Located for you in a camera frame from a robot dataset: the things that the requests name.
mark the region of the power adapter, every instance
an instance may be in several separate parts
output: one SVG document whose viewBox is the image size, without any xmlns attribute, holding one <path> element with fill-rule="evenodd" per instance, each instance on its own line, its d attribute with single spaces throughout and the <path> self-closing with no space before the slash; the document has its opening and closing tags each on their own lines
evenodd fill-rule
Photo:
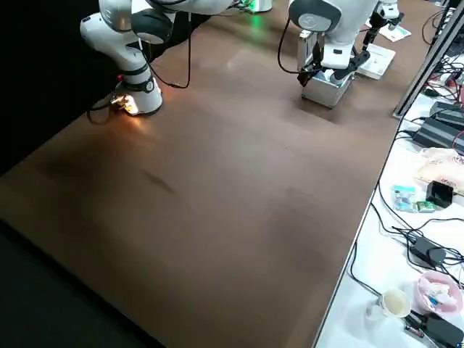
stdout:
<svg viewBox="0 0 464 348">
<path fill-rule="evenodd" d="M 447 256 L 442 248 L 423 237 L 417 237 L 415 243 L 410 247 L 410 251 L 432 267 L 441 265 Z"/>
</svg>

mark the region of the brown table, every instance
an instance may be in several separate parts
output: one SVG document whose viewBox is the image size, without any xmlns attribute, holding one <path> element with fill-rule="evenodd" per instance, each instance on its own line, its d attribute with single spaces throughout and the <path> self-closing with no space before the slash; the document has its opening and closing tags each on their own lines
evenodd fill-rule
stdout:
<svg viewBox="0 0 464 348">
<path fill-rule="evenodd" d="M 286 1 L 213 19 L 188 90 L 163 88 L 149 119 L 76 120 L 0 179 L 0 217 L 169 348 L 307 347 L 426 54 L 436 7 L 400 5 L 413 35 L 379 38 L 394 64 L 334 110 L 278 69 Z M 158 61 L 166 79 L 185 49 Z"/>
</svg>

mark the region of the black device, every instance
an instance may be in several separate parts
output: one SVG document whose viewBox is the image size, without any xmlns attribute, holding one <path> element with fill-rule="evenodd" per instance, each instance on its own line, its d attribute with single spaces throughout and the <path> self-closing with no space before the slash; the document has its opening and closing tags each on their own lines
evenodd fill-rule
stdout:
<svg viewBox="0 0 464 348">
<path fill-rule="evenodd" d="M 464 136 L 456 128 L 449 127 L 433 118 L 426 118 L 413 137 L 414 142 L 423 147 L 442 147 L 454 149 L 464 155 Z"/>
<path fill-rule="evenodd" d="M 436 343 L 446 348 L 456 348 L 464 340 L 464 333 L 460 328 L 447 322 L 435 313 L 421 315 L 411 310 L 405 320 L 413 327 L 422 330 Z"/>
<path fill-rule="evenodd" d="M 446 183 L 432 181 L 427 186 L 426 201 L 432 202 L 442 208 L 448 208 L 452 203 L 454 189 Z"/>
<path fill-rule="evenodd" d="M 410 251 L 432 267 L 441 265 L 447 256 L 447 253 L 442 248 L 423 237 L 416 239 L 415 243 L 410 247 Z"/>
<path fill-rule="evenodd" d="M 458 131 L 464 131 L 464 108 L 460 105 L 437 101 L 430 109 L 430 117 Z"/>
</svg>

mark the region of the small box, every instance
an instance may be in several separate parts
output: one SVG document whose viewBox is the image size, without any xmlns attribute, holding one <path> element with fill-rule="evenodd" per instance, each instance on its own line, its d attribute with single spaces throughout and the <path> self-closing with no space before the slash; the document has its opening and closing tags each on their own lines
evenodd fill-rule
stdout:
<svg viewBox="0 0 464 348">
<path fill-rule="evenodd" d="M 418 212 L 434 212 L 435 204 L 427 201 L 420 201 L 416 203 L 418 206 Z"/>
<path fill-rule="evenodd" d="M 453 193 L 453 187 L 439 183 L 438 181 L 432 181 L 427 186 L 426 201 L 432 202 L 442 208 L 448 208 L 452 203 Z"/>
</svg>

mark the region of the white cup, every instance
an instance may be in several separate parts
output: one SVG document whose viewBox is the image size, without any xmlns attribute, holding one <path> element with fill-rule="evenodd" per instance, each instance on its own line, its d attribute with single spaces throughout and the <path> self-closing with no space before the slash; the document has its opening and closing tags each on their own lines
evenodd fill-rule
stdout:
<svg viewBox="0 0 464 348">
<path fill-rule="evenodd" d="M 411 301 L 403 291 L 392 289 L 369 304 L 366 316 L 369 320 L 405 318 L 411 312 L 411 306 Z"/>
</svg>

